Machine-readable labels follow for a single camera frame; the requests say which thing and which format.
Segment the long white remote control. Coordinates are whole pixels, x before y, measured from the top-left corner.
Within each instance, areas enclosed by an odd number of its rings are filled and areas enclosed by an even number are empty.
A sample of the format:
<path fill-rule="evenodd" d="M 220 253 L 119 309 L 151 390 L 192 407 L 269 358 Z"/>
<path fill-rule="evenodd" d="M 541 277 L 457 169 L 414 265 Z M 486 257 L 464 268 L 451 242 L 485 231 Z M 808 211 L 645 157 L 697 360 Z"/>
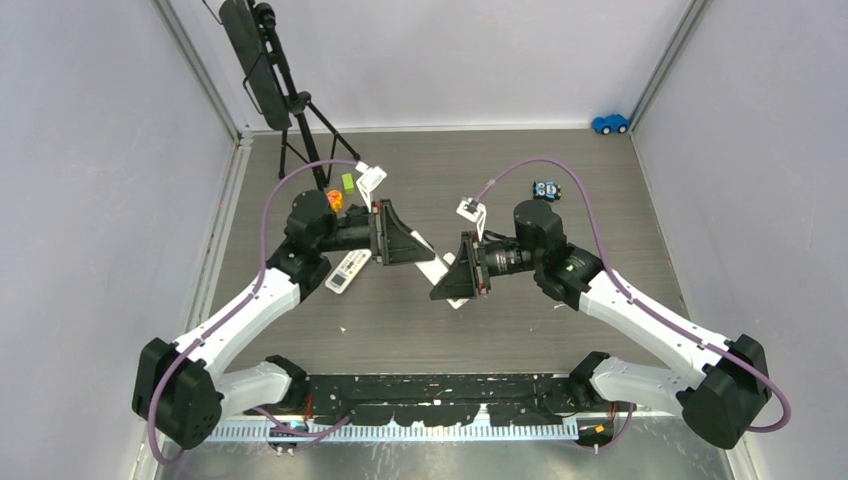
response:
<path fill-rule="evenodd" d="M 454 260 L 453 254 L 448 254 L 446 257 L 440 256 L 435 247 L 430 244 L 417 230 L 413 230 L 411 235 L 424 247 L 429 249 L 434 257 L 428 261 L 415 262 L 415 266 L 424 275 L 424 277 L 435 286 L 448 272 L 448 268 Z"/>

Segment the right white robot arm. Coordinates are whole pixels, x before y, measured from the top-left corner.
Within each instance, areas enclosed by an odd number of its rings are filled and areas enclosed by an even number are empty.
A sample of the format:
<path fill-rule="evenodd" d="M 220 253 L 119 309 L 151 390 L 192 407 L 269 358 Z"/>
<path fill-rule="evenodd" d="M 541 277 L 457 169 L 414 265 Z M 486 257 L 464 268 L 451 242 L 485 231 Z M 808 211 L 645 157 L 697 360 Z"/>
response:
<path fill-rule="evenodd" d="M 731 340 L 677 315 L 624 282 L 588 250 L 568 242 L 561 217 L 544 200 L 513 211 L 512 237 L 462 233 L 433 300 L 471 300 L 495 277 L 530 272 L 549 298 L 625 334 L 663 362 L 656 368 L 592 352 L 575 367 L 571 397 L 584 410 L 626 402 L 680 417 L 701 439 L 734 448 L 773 394 L 761 343 Z"/>

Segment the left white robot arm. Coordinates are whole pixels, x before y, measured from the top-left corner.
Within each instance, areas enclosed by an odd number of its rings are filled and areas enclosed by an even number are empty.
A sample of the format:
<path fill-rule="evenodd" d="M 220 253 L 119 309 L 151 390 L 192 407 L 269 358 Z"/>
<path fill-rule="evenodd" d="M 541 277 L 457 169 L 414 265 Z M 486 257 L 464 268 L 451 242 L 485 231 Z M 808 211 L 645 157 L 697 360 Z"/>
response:
<path fill-rule="evenodd" d="M 241 371 L 227 368 L 259 333 L 323 285 L 332 271 L 328 253 L 355 250 L 384 266 L 436 257 L 388 199 L 339 216 L 323 192 L 299 194 L 283 242 L 239 297 L 179 338 L 154 338 L 142 348 L 133 412 L 184 450 L 203 443 L 231 415 L 266 405 L 298 412 L 307 398 L 306 374 L 291 361 L 275 355 Z"/>

